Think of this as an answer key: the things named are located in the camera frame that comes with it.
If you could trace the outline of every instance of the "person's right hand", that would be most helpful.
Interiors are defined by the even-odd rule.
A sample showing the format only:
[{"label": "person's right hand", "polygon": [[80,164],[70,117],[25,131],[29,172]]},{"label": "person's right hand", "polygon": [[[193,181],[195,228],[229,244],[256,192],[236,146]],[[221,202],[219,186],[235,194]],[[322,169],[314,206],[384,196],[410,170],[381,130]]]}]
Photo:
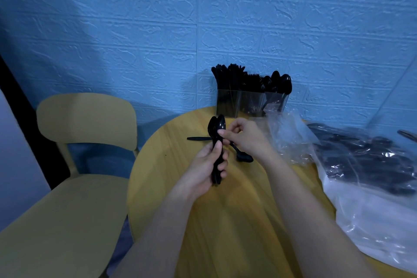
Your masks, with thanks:
[{"label": "person's right hand", "polygon": [[227,130],[218,130],[224,138],[223,144],[228,145],[232,141],[244,151],[259,159],[266,150],[271,148],[268,139],[258,128],[257,124],[244,118],[234,120]]}]

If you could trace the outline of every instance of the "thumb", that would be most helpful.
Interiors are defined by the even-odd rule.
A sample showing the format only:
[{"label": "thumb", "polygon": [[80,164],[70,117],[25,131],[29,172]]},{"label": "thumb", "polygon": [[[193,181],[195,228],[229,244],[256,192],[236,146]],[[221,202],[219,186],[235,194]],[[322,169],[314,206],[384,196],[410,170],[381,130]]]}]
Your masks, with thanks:
[{"label": "thumb", "polygon": [[229,130],[218,130],[217,133],[224,139],[228,139],[229,141],[232,141],[236,144],[239,144],[238,140],[239,140],[239,134],[234,133],[232,131]]},{"label": "thumb", "polygon": [[208,155],[208,161],[213,163],[220,157],[220,155],[222,154],[222,142],[217,141],[216,145],[214,145],[213,150],[211,151],[211,153]]}]

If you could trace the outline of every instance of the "chair backrest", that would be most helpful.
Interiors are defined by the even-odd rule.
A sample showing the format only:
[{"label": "chair backrest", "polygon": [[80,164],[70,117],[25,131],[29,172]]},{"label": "chair backrest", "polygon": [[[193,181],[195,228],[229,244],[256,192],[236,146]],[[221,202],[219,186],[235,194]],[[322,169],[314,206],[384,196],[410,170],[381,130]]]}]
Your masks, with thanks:
[{"label": "chair backrest", "polygon": [[123,99],[105,94],[58,94],[37,110],[40,133],[57,143],[102,143],[135,150],[136,113]]}]

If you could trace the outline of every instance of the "hand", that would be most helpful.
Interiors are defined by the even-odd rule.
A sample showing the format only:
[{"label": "hand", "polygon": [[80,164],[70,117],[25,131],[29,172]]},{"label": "hand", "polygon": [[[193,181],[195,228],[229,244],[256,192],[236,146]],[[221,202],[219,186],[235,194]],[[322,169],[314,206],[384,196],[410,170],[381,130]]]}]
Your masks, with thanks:
[{"label": "hand", "polygon": [[[210,189],[213,165],[221,153],[222,143],[220,141],[217,141],[214,147],[211,142],[208,143],[198,152],[187,171],[178,181],[177,186],[181,188],[181,191],[190,196],[193,201]],[[220,176],[222,178],[227,176],[225,169],[228,164],[228,156],[228,151],[224,150],[223,161],[217,166],[218,170],[221,171]]]},{"label": "hand", "polygon": [[217,131],[224,138],[223,144],[228,145],[230,141],[244,151],[259,159],[266,150],[271,148],[268,139],[258,128],[257,124],[243,118],[234,120],[227,130]]}]

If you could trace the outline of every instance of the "clear plastic bag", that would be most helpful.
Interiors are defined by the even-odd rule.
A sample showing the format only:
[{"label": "clear plastic bag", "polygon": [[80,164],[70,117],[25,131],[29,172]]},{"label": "clear plastic bag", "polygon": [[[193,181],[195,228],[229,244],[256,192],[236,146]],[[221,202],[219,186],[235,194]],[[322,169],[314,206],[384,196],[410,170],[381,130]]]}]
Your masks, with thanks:
[{"label": "clear plastic bag", "polygon": [[[268,122],[277,149],[300,150],[303,145],[310,150],[323,191],[336,208],[336,223],[353,243],[383,263],[417,274],[414,156],[390,139],[357,128],[306,125],[284,114],[269,114]],[[309,130],[316,139],[308,140]],[[294,145],[289,146],[291,138]],[[300,153],[281,153],[289,162],[299,160]]]}]

